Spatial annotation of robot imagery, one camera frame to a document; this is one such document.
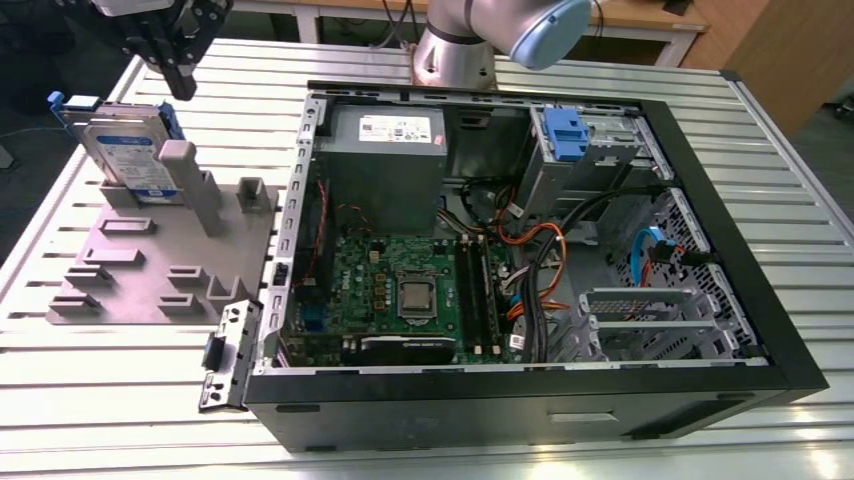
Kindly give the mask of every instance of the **metal bracket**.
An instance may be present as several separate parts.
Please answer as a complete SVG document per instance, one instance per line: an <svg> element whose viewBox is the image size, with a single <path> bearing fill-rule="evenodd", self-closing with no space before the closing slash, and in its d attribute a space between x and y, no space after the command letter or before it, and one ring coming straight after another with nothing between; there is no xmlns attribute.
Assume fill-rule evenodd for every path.
<svg viewBox="0 0 854 480"><path fill-rule="evenodd" d="M204 347L201 366L208 370L198 399L198 413L245 412L242 394L252 371L252 351L261 319L260 303L232 303L222 310L218 328Z"/></svg>

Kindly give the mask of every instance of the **blue cable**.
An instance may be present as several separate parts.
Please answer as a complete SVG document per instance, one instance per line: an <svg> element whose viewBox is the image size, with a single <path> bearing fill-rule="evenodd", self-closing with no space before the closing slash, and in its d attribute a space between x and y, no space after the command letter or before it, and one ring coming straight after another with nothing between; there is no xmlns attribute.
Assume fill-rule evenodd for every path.
<svg viewBox="0 0 854 480"><path fill-rule="evenodd" d="M664 232L657 227L645 227L643 230L637 232L635 235L635 241L631 244L631 256L629 256L629 266L631 266L631 281L636 286L640 286L640 277L643 276L641 268L640 268L640 256L643 255L643 242L645 237L651 237L653 243L665 242L667 245L675 246L676 242L668 240L664 237Z"/></svg>

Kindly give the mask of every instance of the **aluminum work table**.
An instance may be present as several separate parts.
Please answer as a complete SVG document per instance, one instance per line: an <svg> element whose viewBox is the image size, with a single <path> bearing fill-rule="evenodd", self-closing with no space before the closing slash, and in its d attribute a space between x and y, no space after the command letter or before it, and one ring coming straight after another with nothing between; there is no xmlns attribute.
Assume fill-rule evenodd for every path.
<svg viewBox="0 0 854 480"><path fill-rule="evenodd" d="M305 81L405 83L409 69L396 50L222 40L194 76L196 97L174 106L198 164L220 183L261 176L282 187ZM0 270L0 472L276 480L854 477L854 230L748 92L716 72L573 62L533 73L501 59L497 79L505 90L669 104L831 388L676 440L292 455L250 414L196 413L212 327L46 322L102 203L101 173L78 148ZM166 96L159 76L131 62L110 100Z"/></svg>

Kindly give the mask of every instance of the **gray robot arm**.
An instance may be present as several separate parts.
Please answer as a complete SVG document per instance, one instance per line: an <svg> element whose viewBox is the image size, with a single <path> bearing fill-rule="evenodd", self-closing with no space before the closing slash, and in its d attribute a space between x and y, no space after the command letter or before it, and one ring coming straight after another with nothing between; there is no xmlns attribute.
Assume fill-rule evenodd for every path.
<svg viewBox="0 0 854 480"><path fill-rule="evenodd" d="M553 65L584 33L589 14L589 0L430 0L413 57L416 83L492 87L493 48L530 70Z"/></svg>

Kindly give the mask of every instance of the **wooden surface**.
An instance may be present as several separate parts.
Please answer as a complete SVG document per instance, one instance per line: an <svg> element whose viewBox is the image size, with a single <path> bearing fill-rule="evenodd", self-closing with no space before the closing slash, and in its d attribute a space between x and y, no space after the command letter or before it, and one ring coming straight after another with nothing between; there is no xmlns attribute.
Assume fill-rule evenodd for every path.
<svg viewBox="0 0 854 480"><path fill-rule="evenodd" d="M660 0L600 0L600 2L604 13L604 24L609 27L689 30L695 32L703 32L708 28L708 22L693 7L689 7L684 16L680 17L661 10L663 2ZM286 3L326 7L382 8L381 0L286 0ZM404 4L404 0L388 0L388 7L394 10L402 9ZM414 6L414 11L425 12L429 0L412 0L412 5ZM594 25L598 13L594 7L592 11L593 18L589 19L589 24Z"/></svg>
<svg viewBox="0 0 854 480"><path fill-rule="evenodd" d="M693 8L711 24L696 37L681 61L684 68L720 70L749 32L769 0L693 0Z"/></svg>
<svg viewBox="0 0 854 480"><path fill-rule="evenodd" d="M854 75L854 1L773 0L725 64L787 135Z"/></svg>

